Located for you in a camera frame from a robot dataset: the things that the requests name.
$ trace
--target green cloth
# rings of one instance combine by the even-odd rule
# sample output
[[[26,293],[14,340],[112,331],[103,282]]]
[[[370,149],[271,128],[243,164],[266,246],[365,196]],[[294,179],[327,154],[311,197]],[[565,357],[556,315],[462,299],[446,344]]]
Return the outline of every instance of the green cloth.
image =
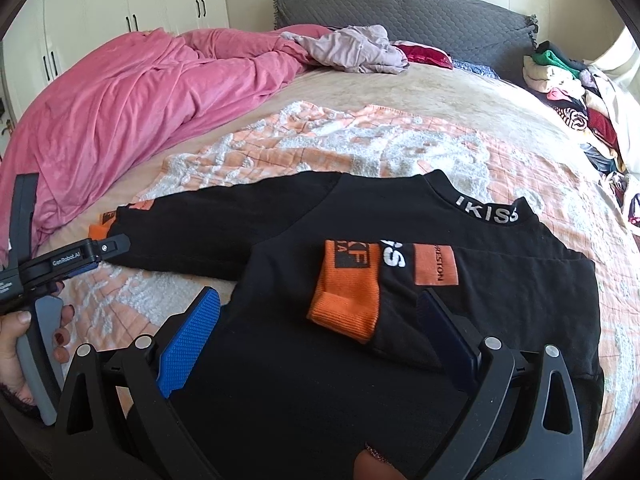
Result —
[[[580,79],[579,70],[574,70],[570,66],[565,65],[565,63],[560,61],[556,56],[556,54],[554,54],[550,50],[545,50],[542,54],[531,54],[531,57],[533,58],[533,61],[538,65],[542,65],[542,66],[553,65],[559,68],[564,68],[565,70],[568,70],[569,72],[571,72],[576,79]]]

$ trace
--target blue gripper pad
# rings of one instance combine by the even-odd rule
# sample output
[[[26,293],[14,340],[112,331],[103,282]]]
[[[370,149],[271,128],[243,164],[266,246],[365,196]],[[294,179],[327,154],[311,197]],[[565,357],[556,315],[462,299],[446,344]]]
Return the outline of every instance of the blue gripper pad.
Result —
[[[220,318],[220,297],[215,289],[205,293],[200,303],[166,346],[159,359],[158,387],[167,399],[180,390]]]

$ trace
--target white wardrobe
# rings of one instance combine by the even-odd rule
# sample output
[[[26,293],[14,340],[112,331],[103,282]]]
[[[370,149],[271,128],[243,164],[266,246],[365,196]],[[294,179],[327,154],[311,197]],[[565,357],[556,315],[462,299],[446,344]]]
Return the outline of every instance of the white wardrobe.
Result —
[[[228,27],[225,0],[28,0],[2,40],[15,120],[55,78],[126,32]]]

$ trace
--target gray headboard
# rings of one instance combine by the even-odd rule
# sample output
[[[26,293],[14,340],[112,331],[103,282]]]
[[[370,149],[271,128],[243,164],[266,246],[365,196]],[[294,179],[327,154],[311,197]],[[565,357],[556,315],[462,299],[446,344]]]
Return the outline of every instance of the gray headboard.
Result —
[[[389,39],[436,46],[453,58],[491,66],[521,86],[522,56],[535,48],[535,16],[480,0],[273,0],[276,28],[383,25]]]

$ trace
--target pink comforter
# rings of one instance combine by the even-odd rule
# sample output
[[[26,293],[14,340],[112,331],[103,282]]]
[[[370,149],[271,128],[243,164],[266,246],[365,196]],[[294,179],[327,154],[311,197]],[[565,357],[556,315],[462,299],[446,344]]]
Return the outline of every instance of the pink comforter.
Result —
[[[316,38],[315,25],[292,30]],[[280,31],[132,32],[50,84],[19,121],[0,164],[0,264],[15,175],[40,173],[33,247],[129,168],[259,106],[313,63]]]

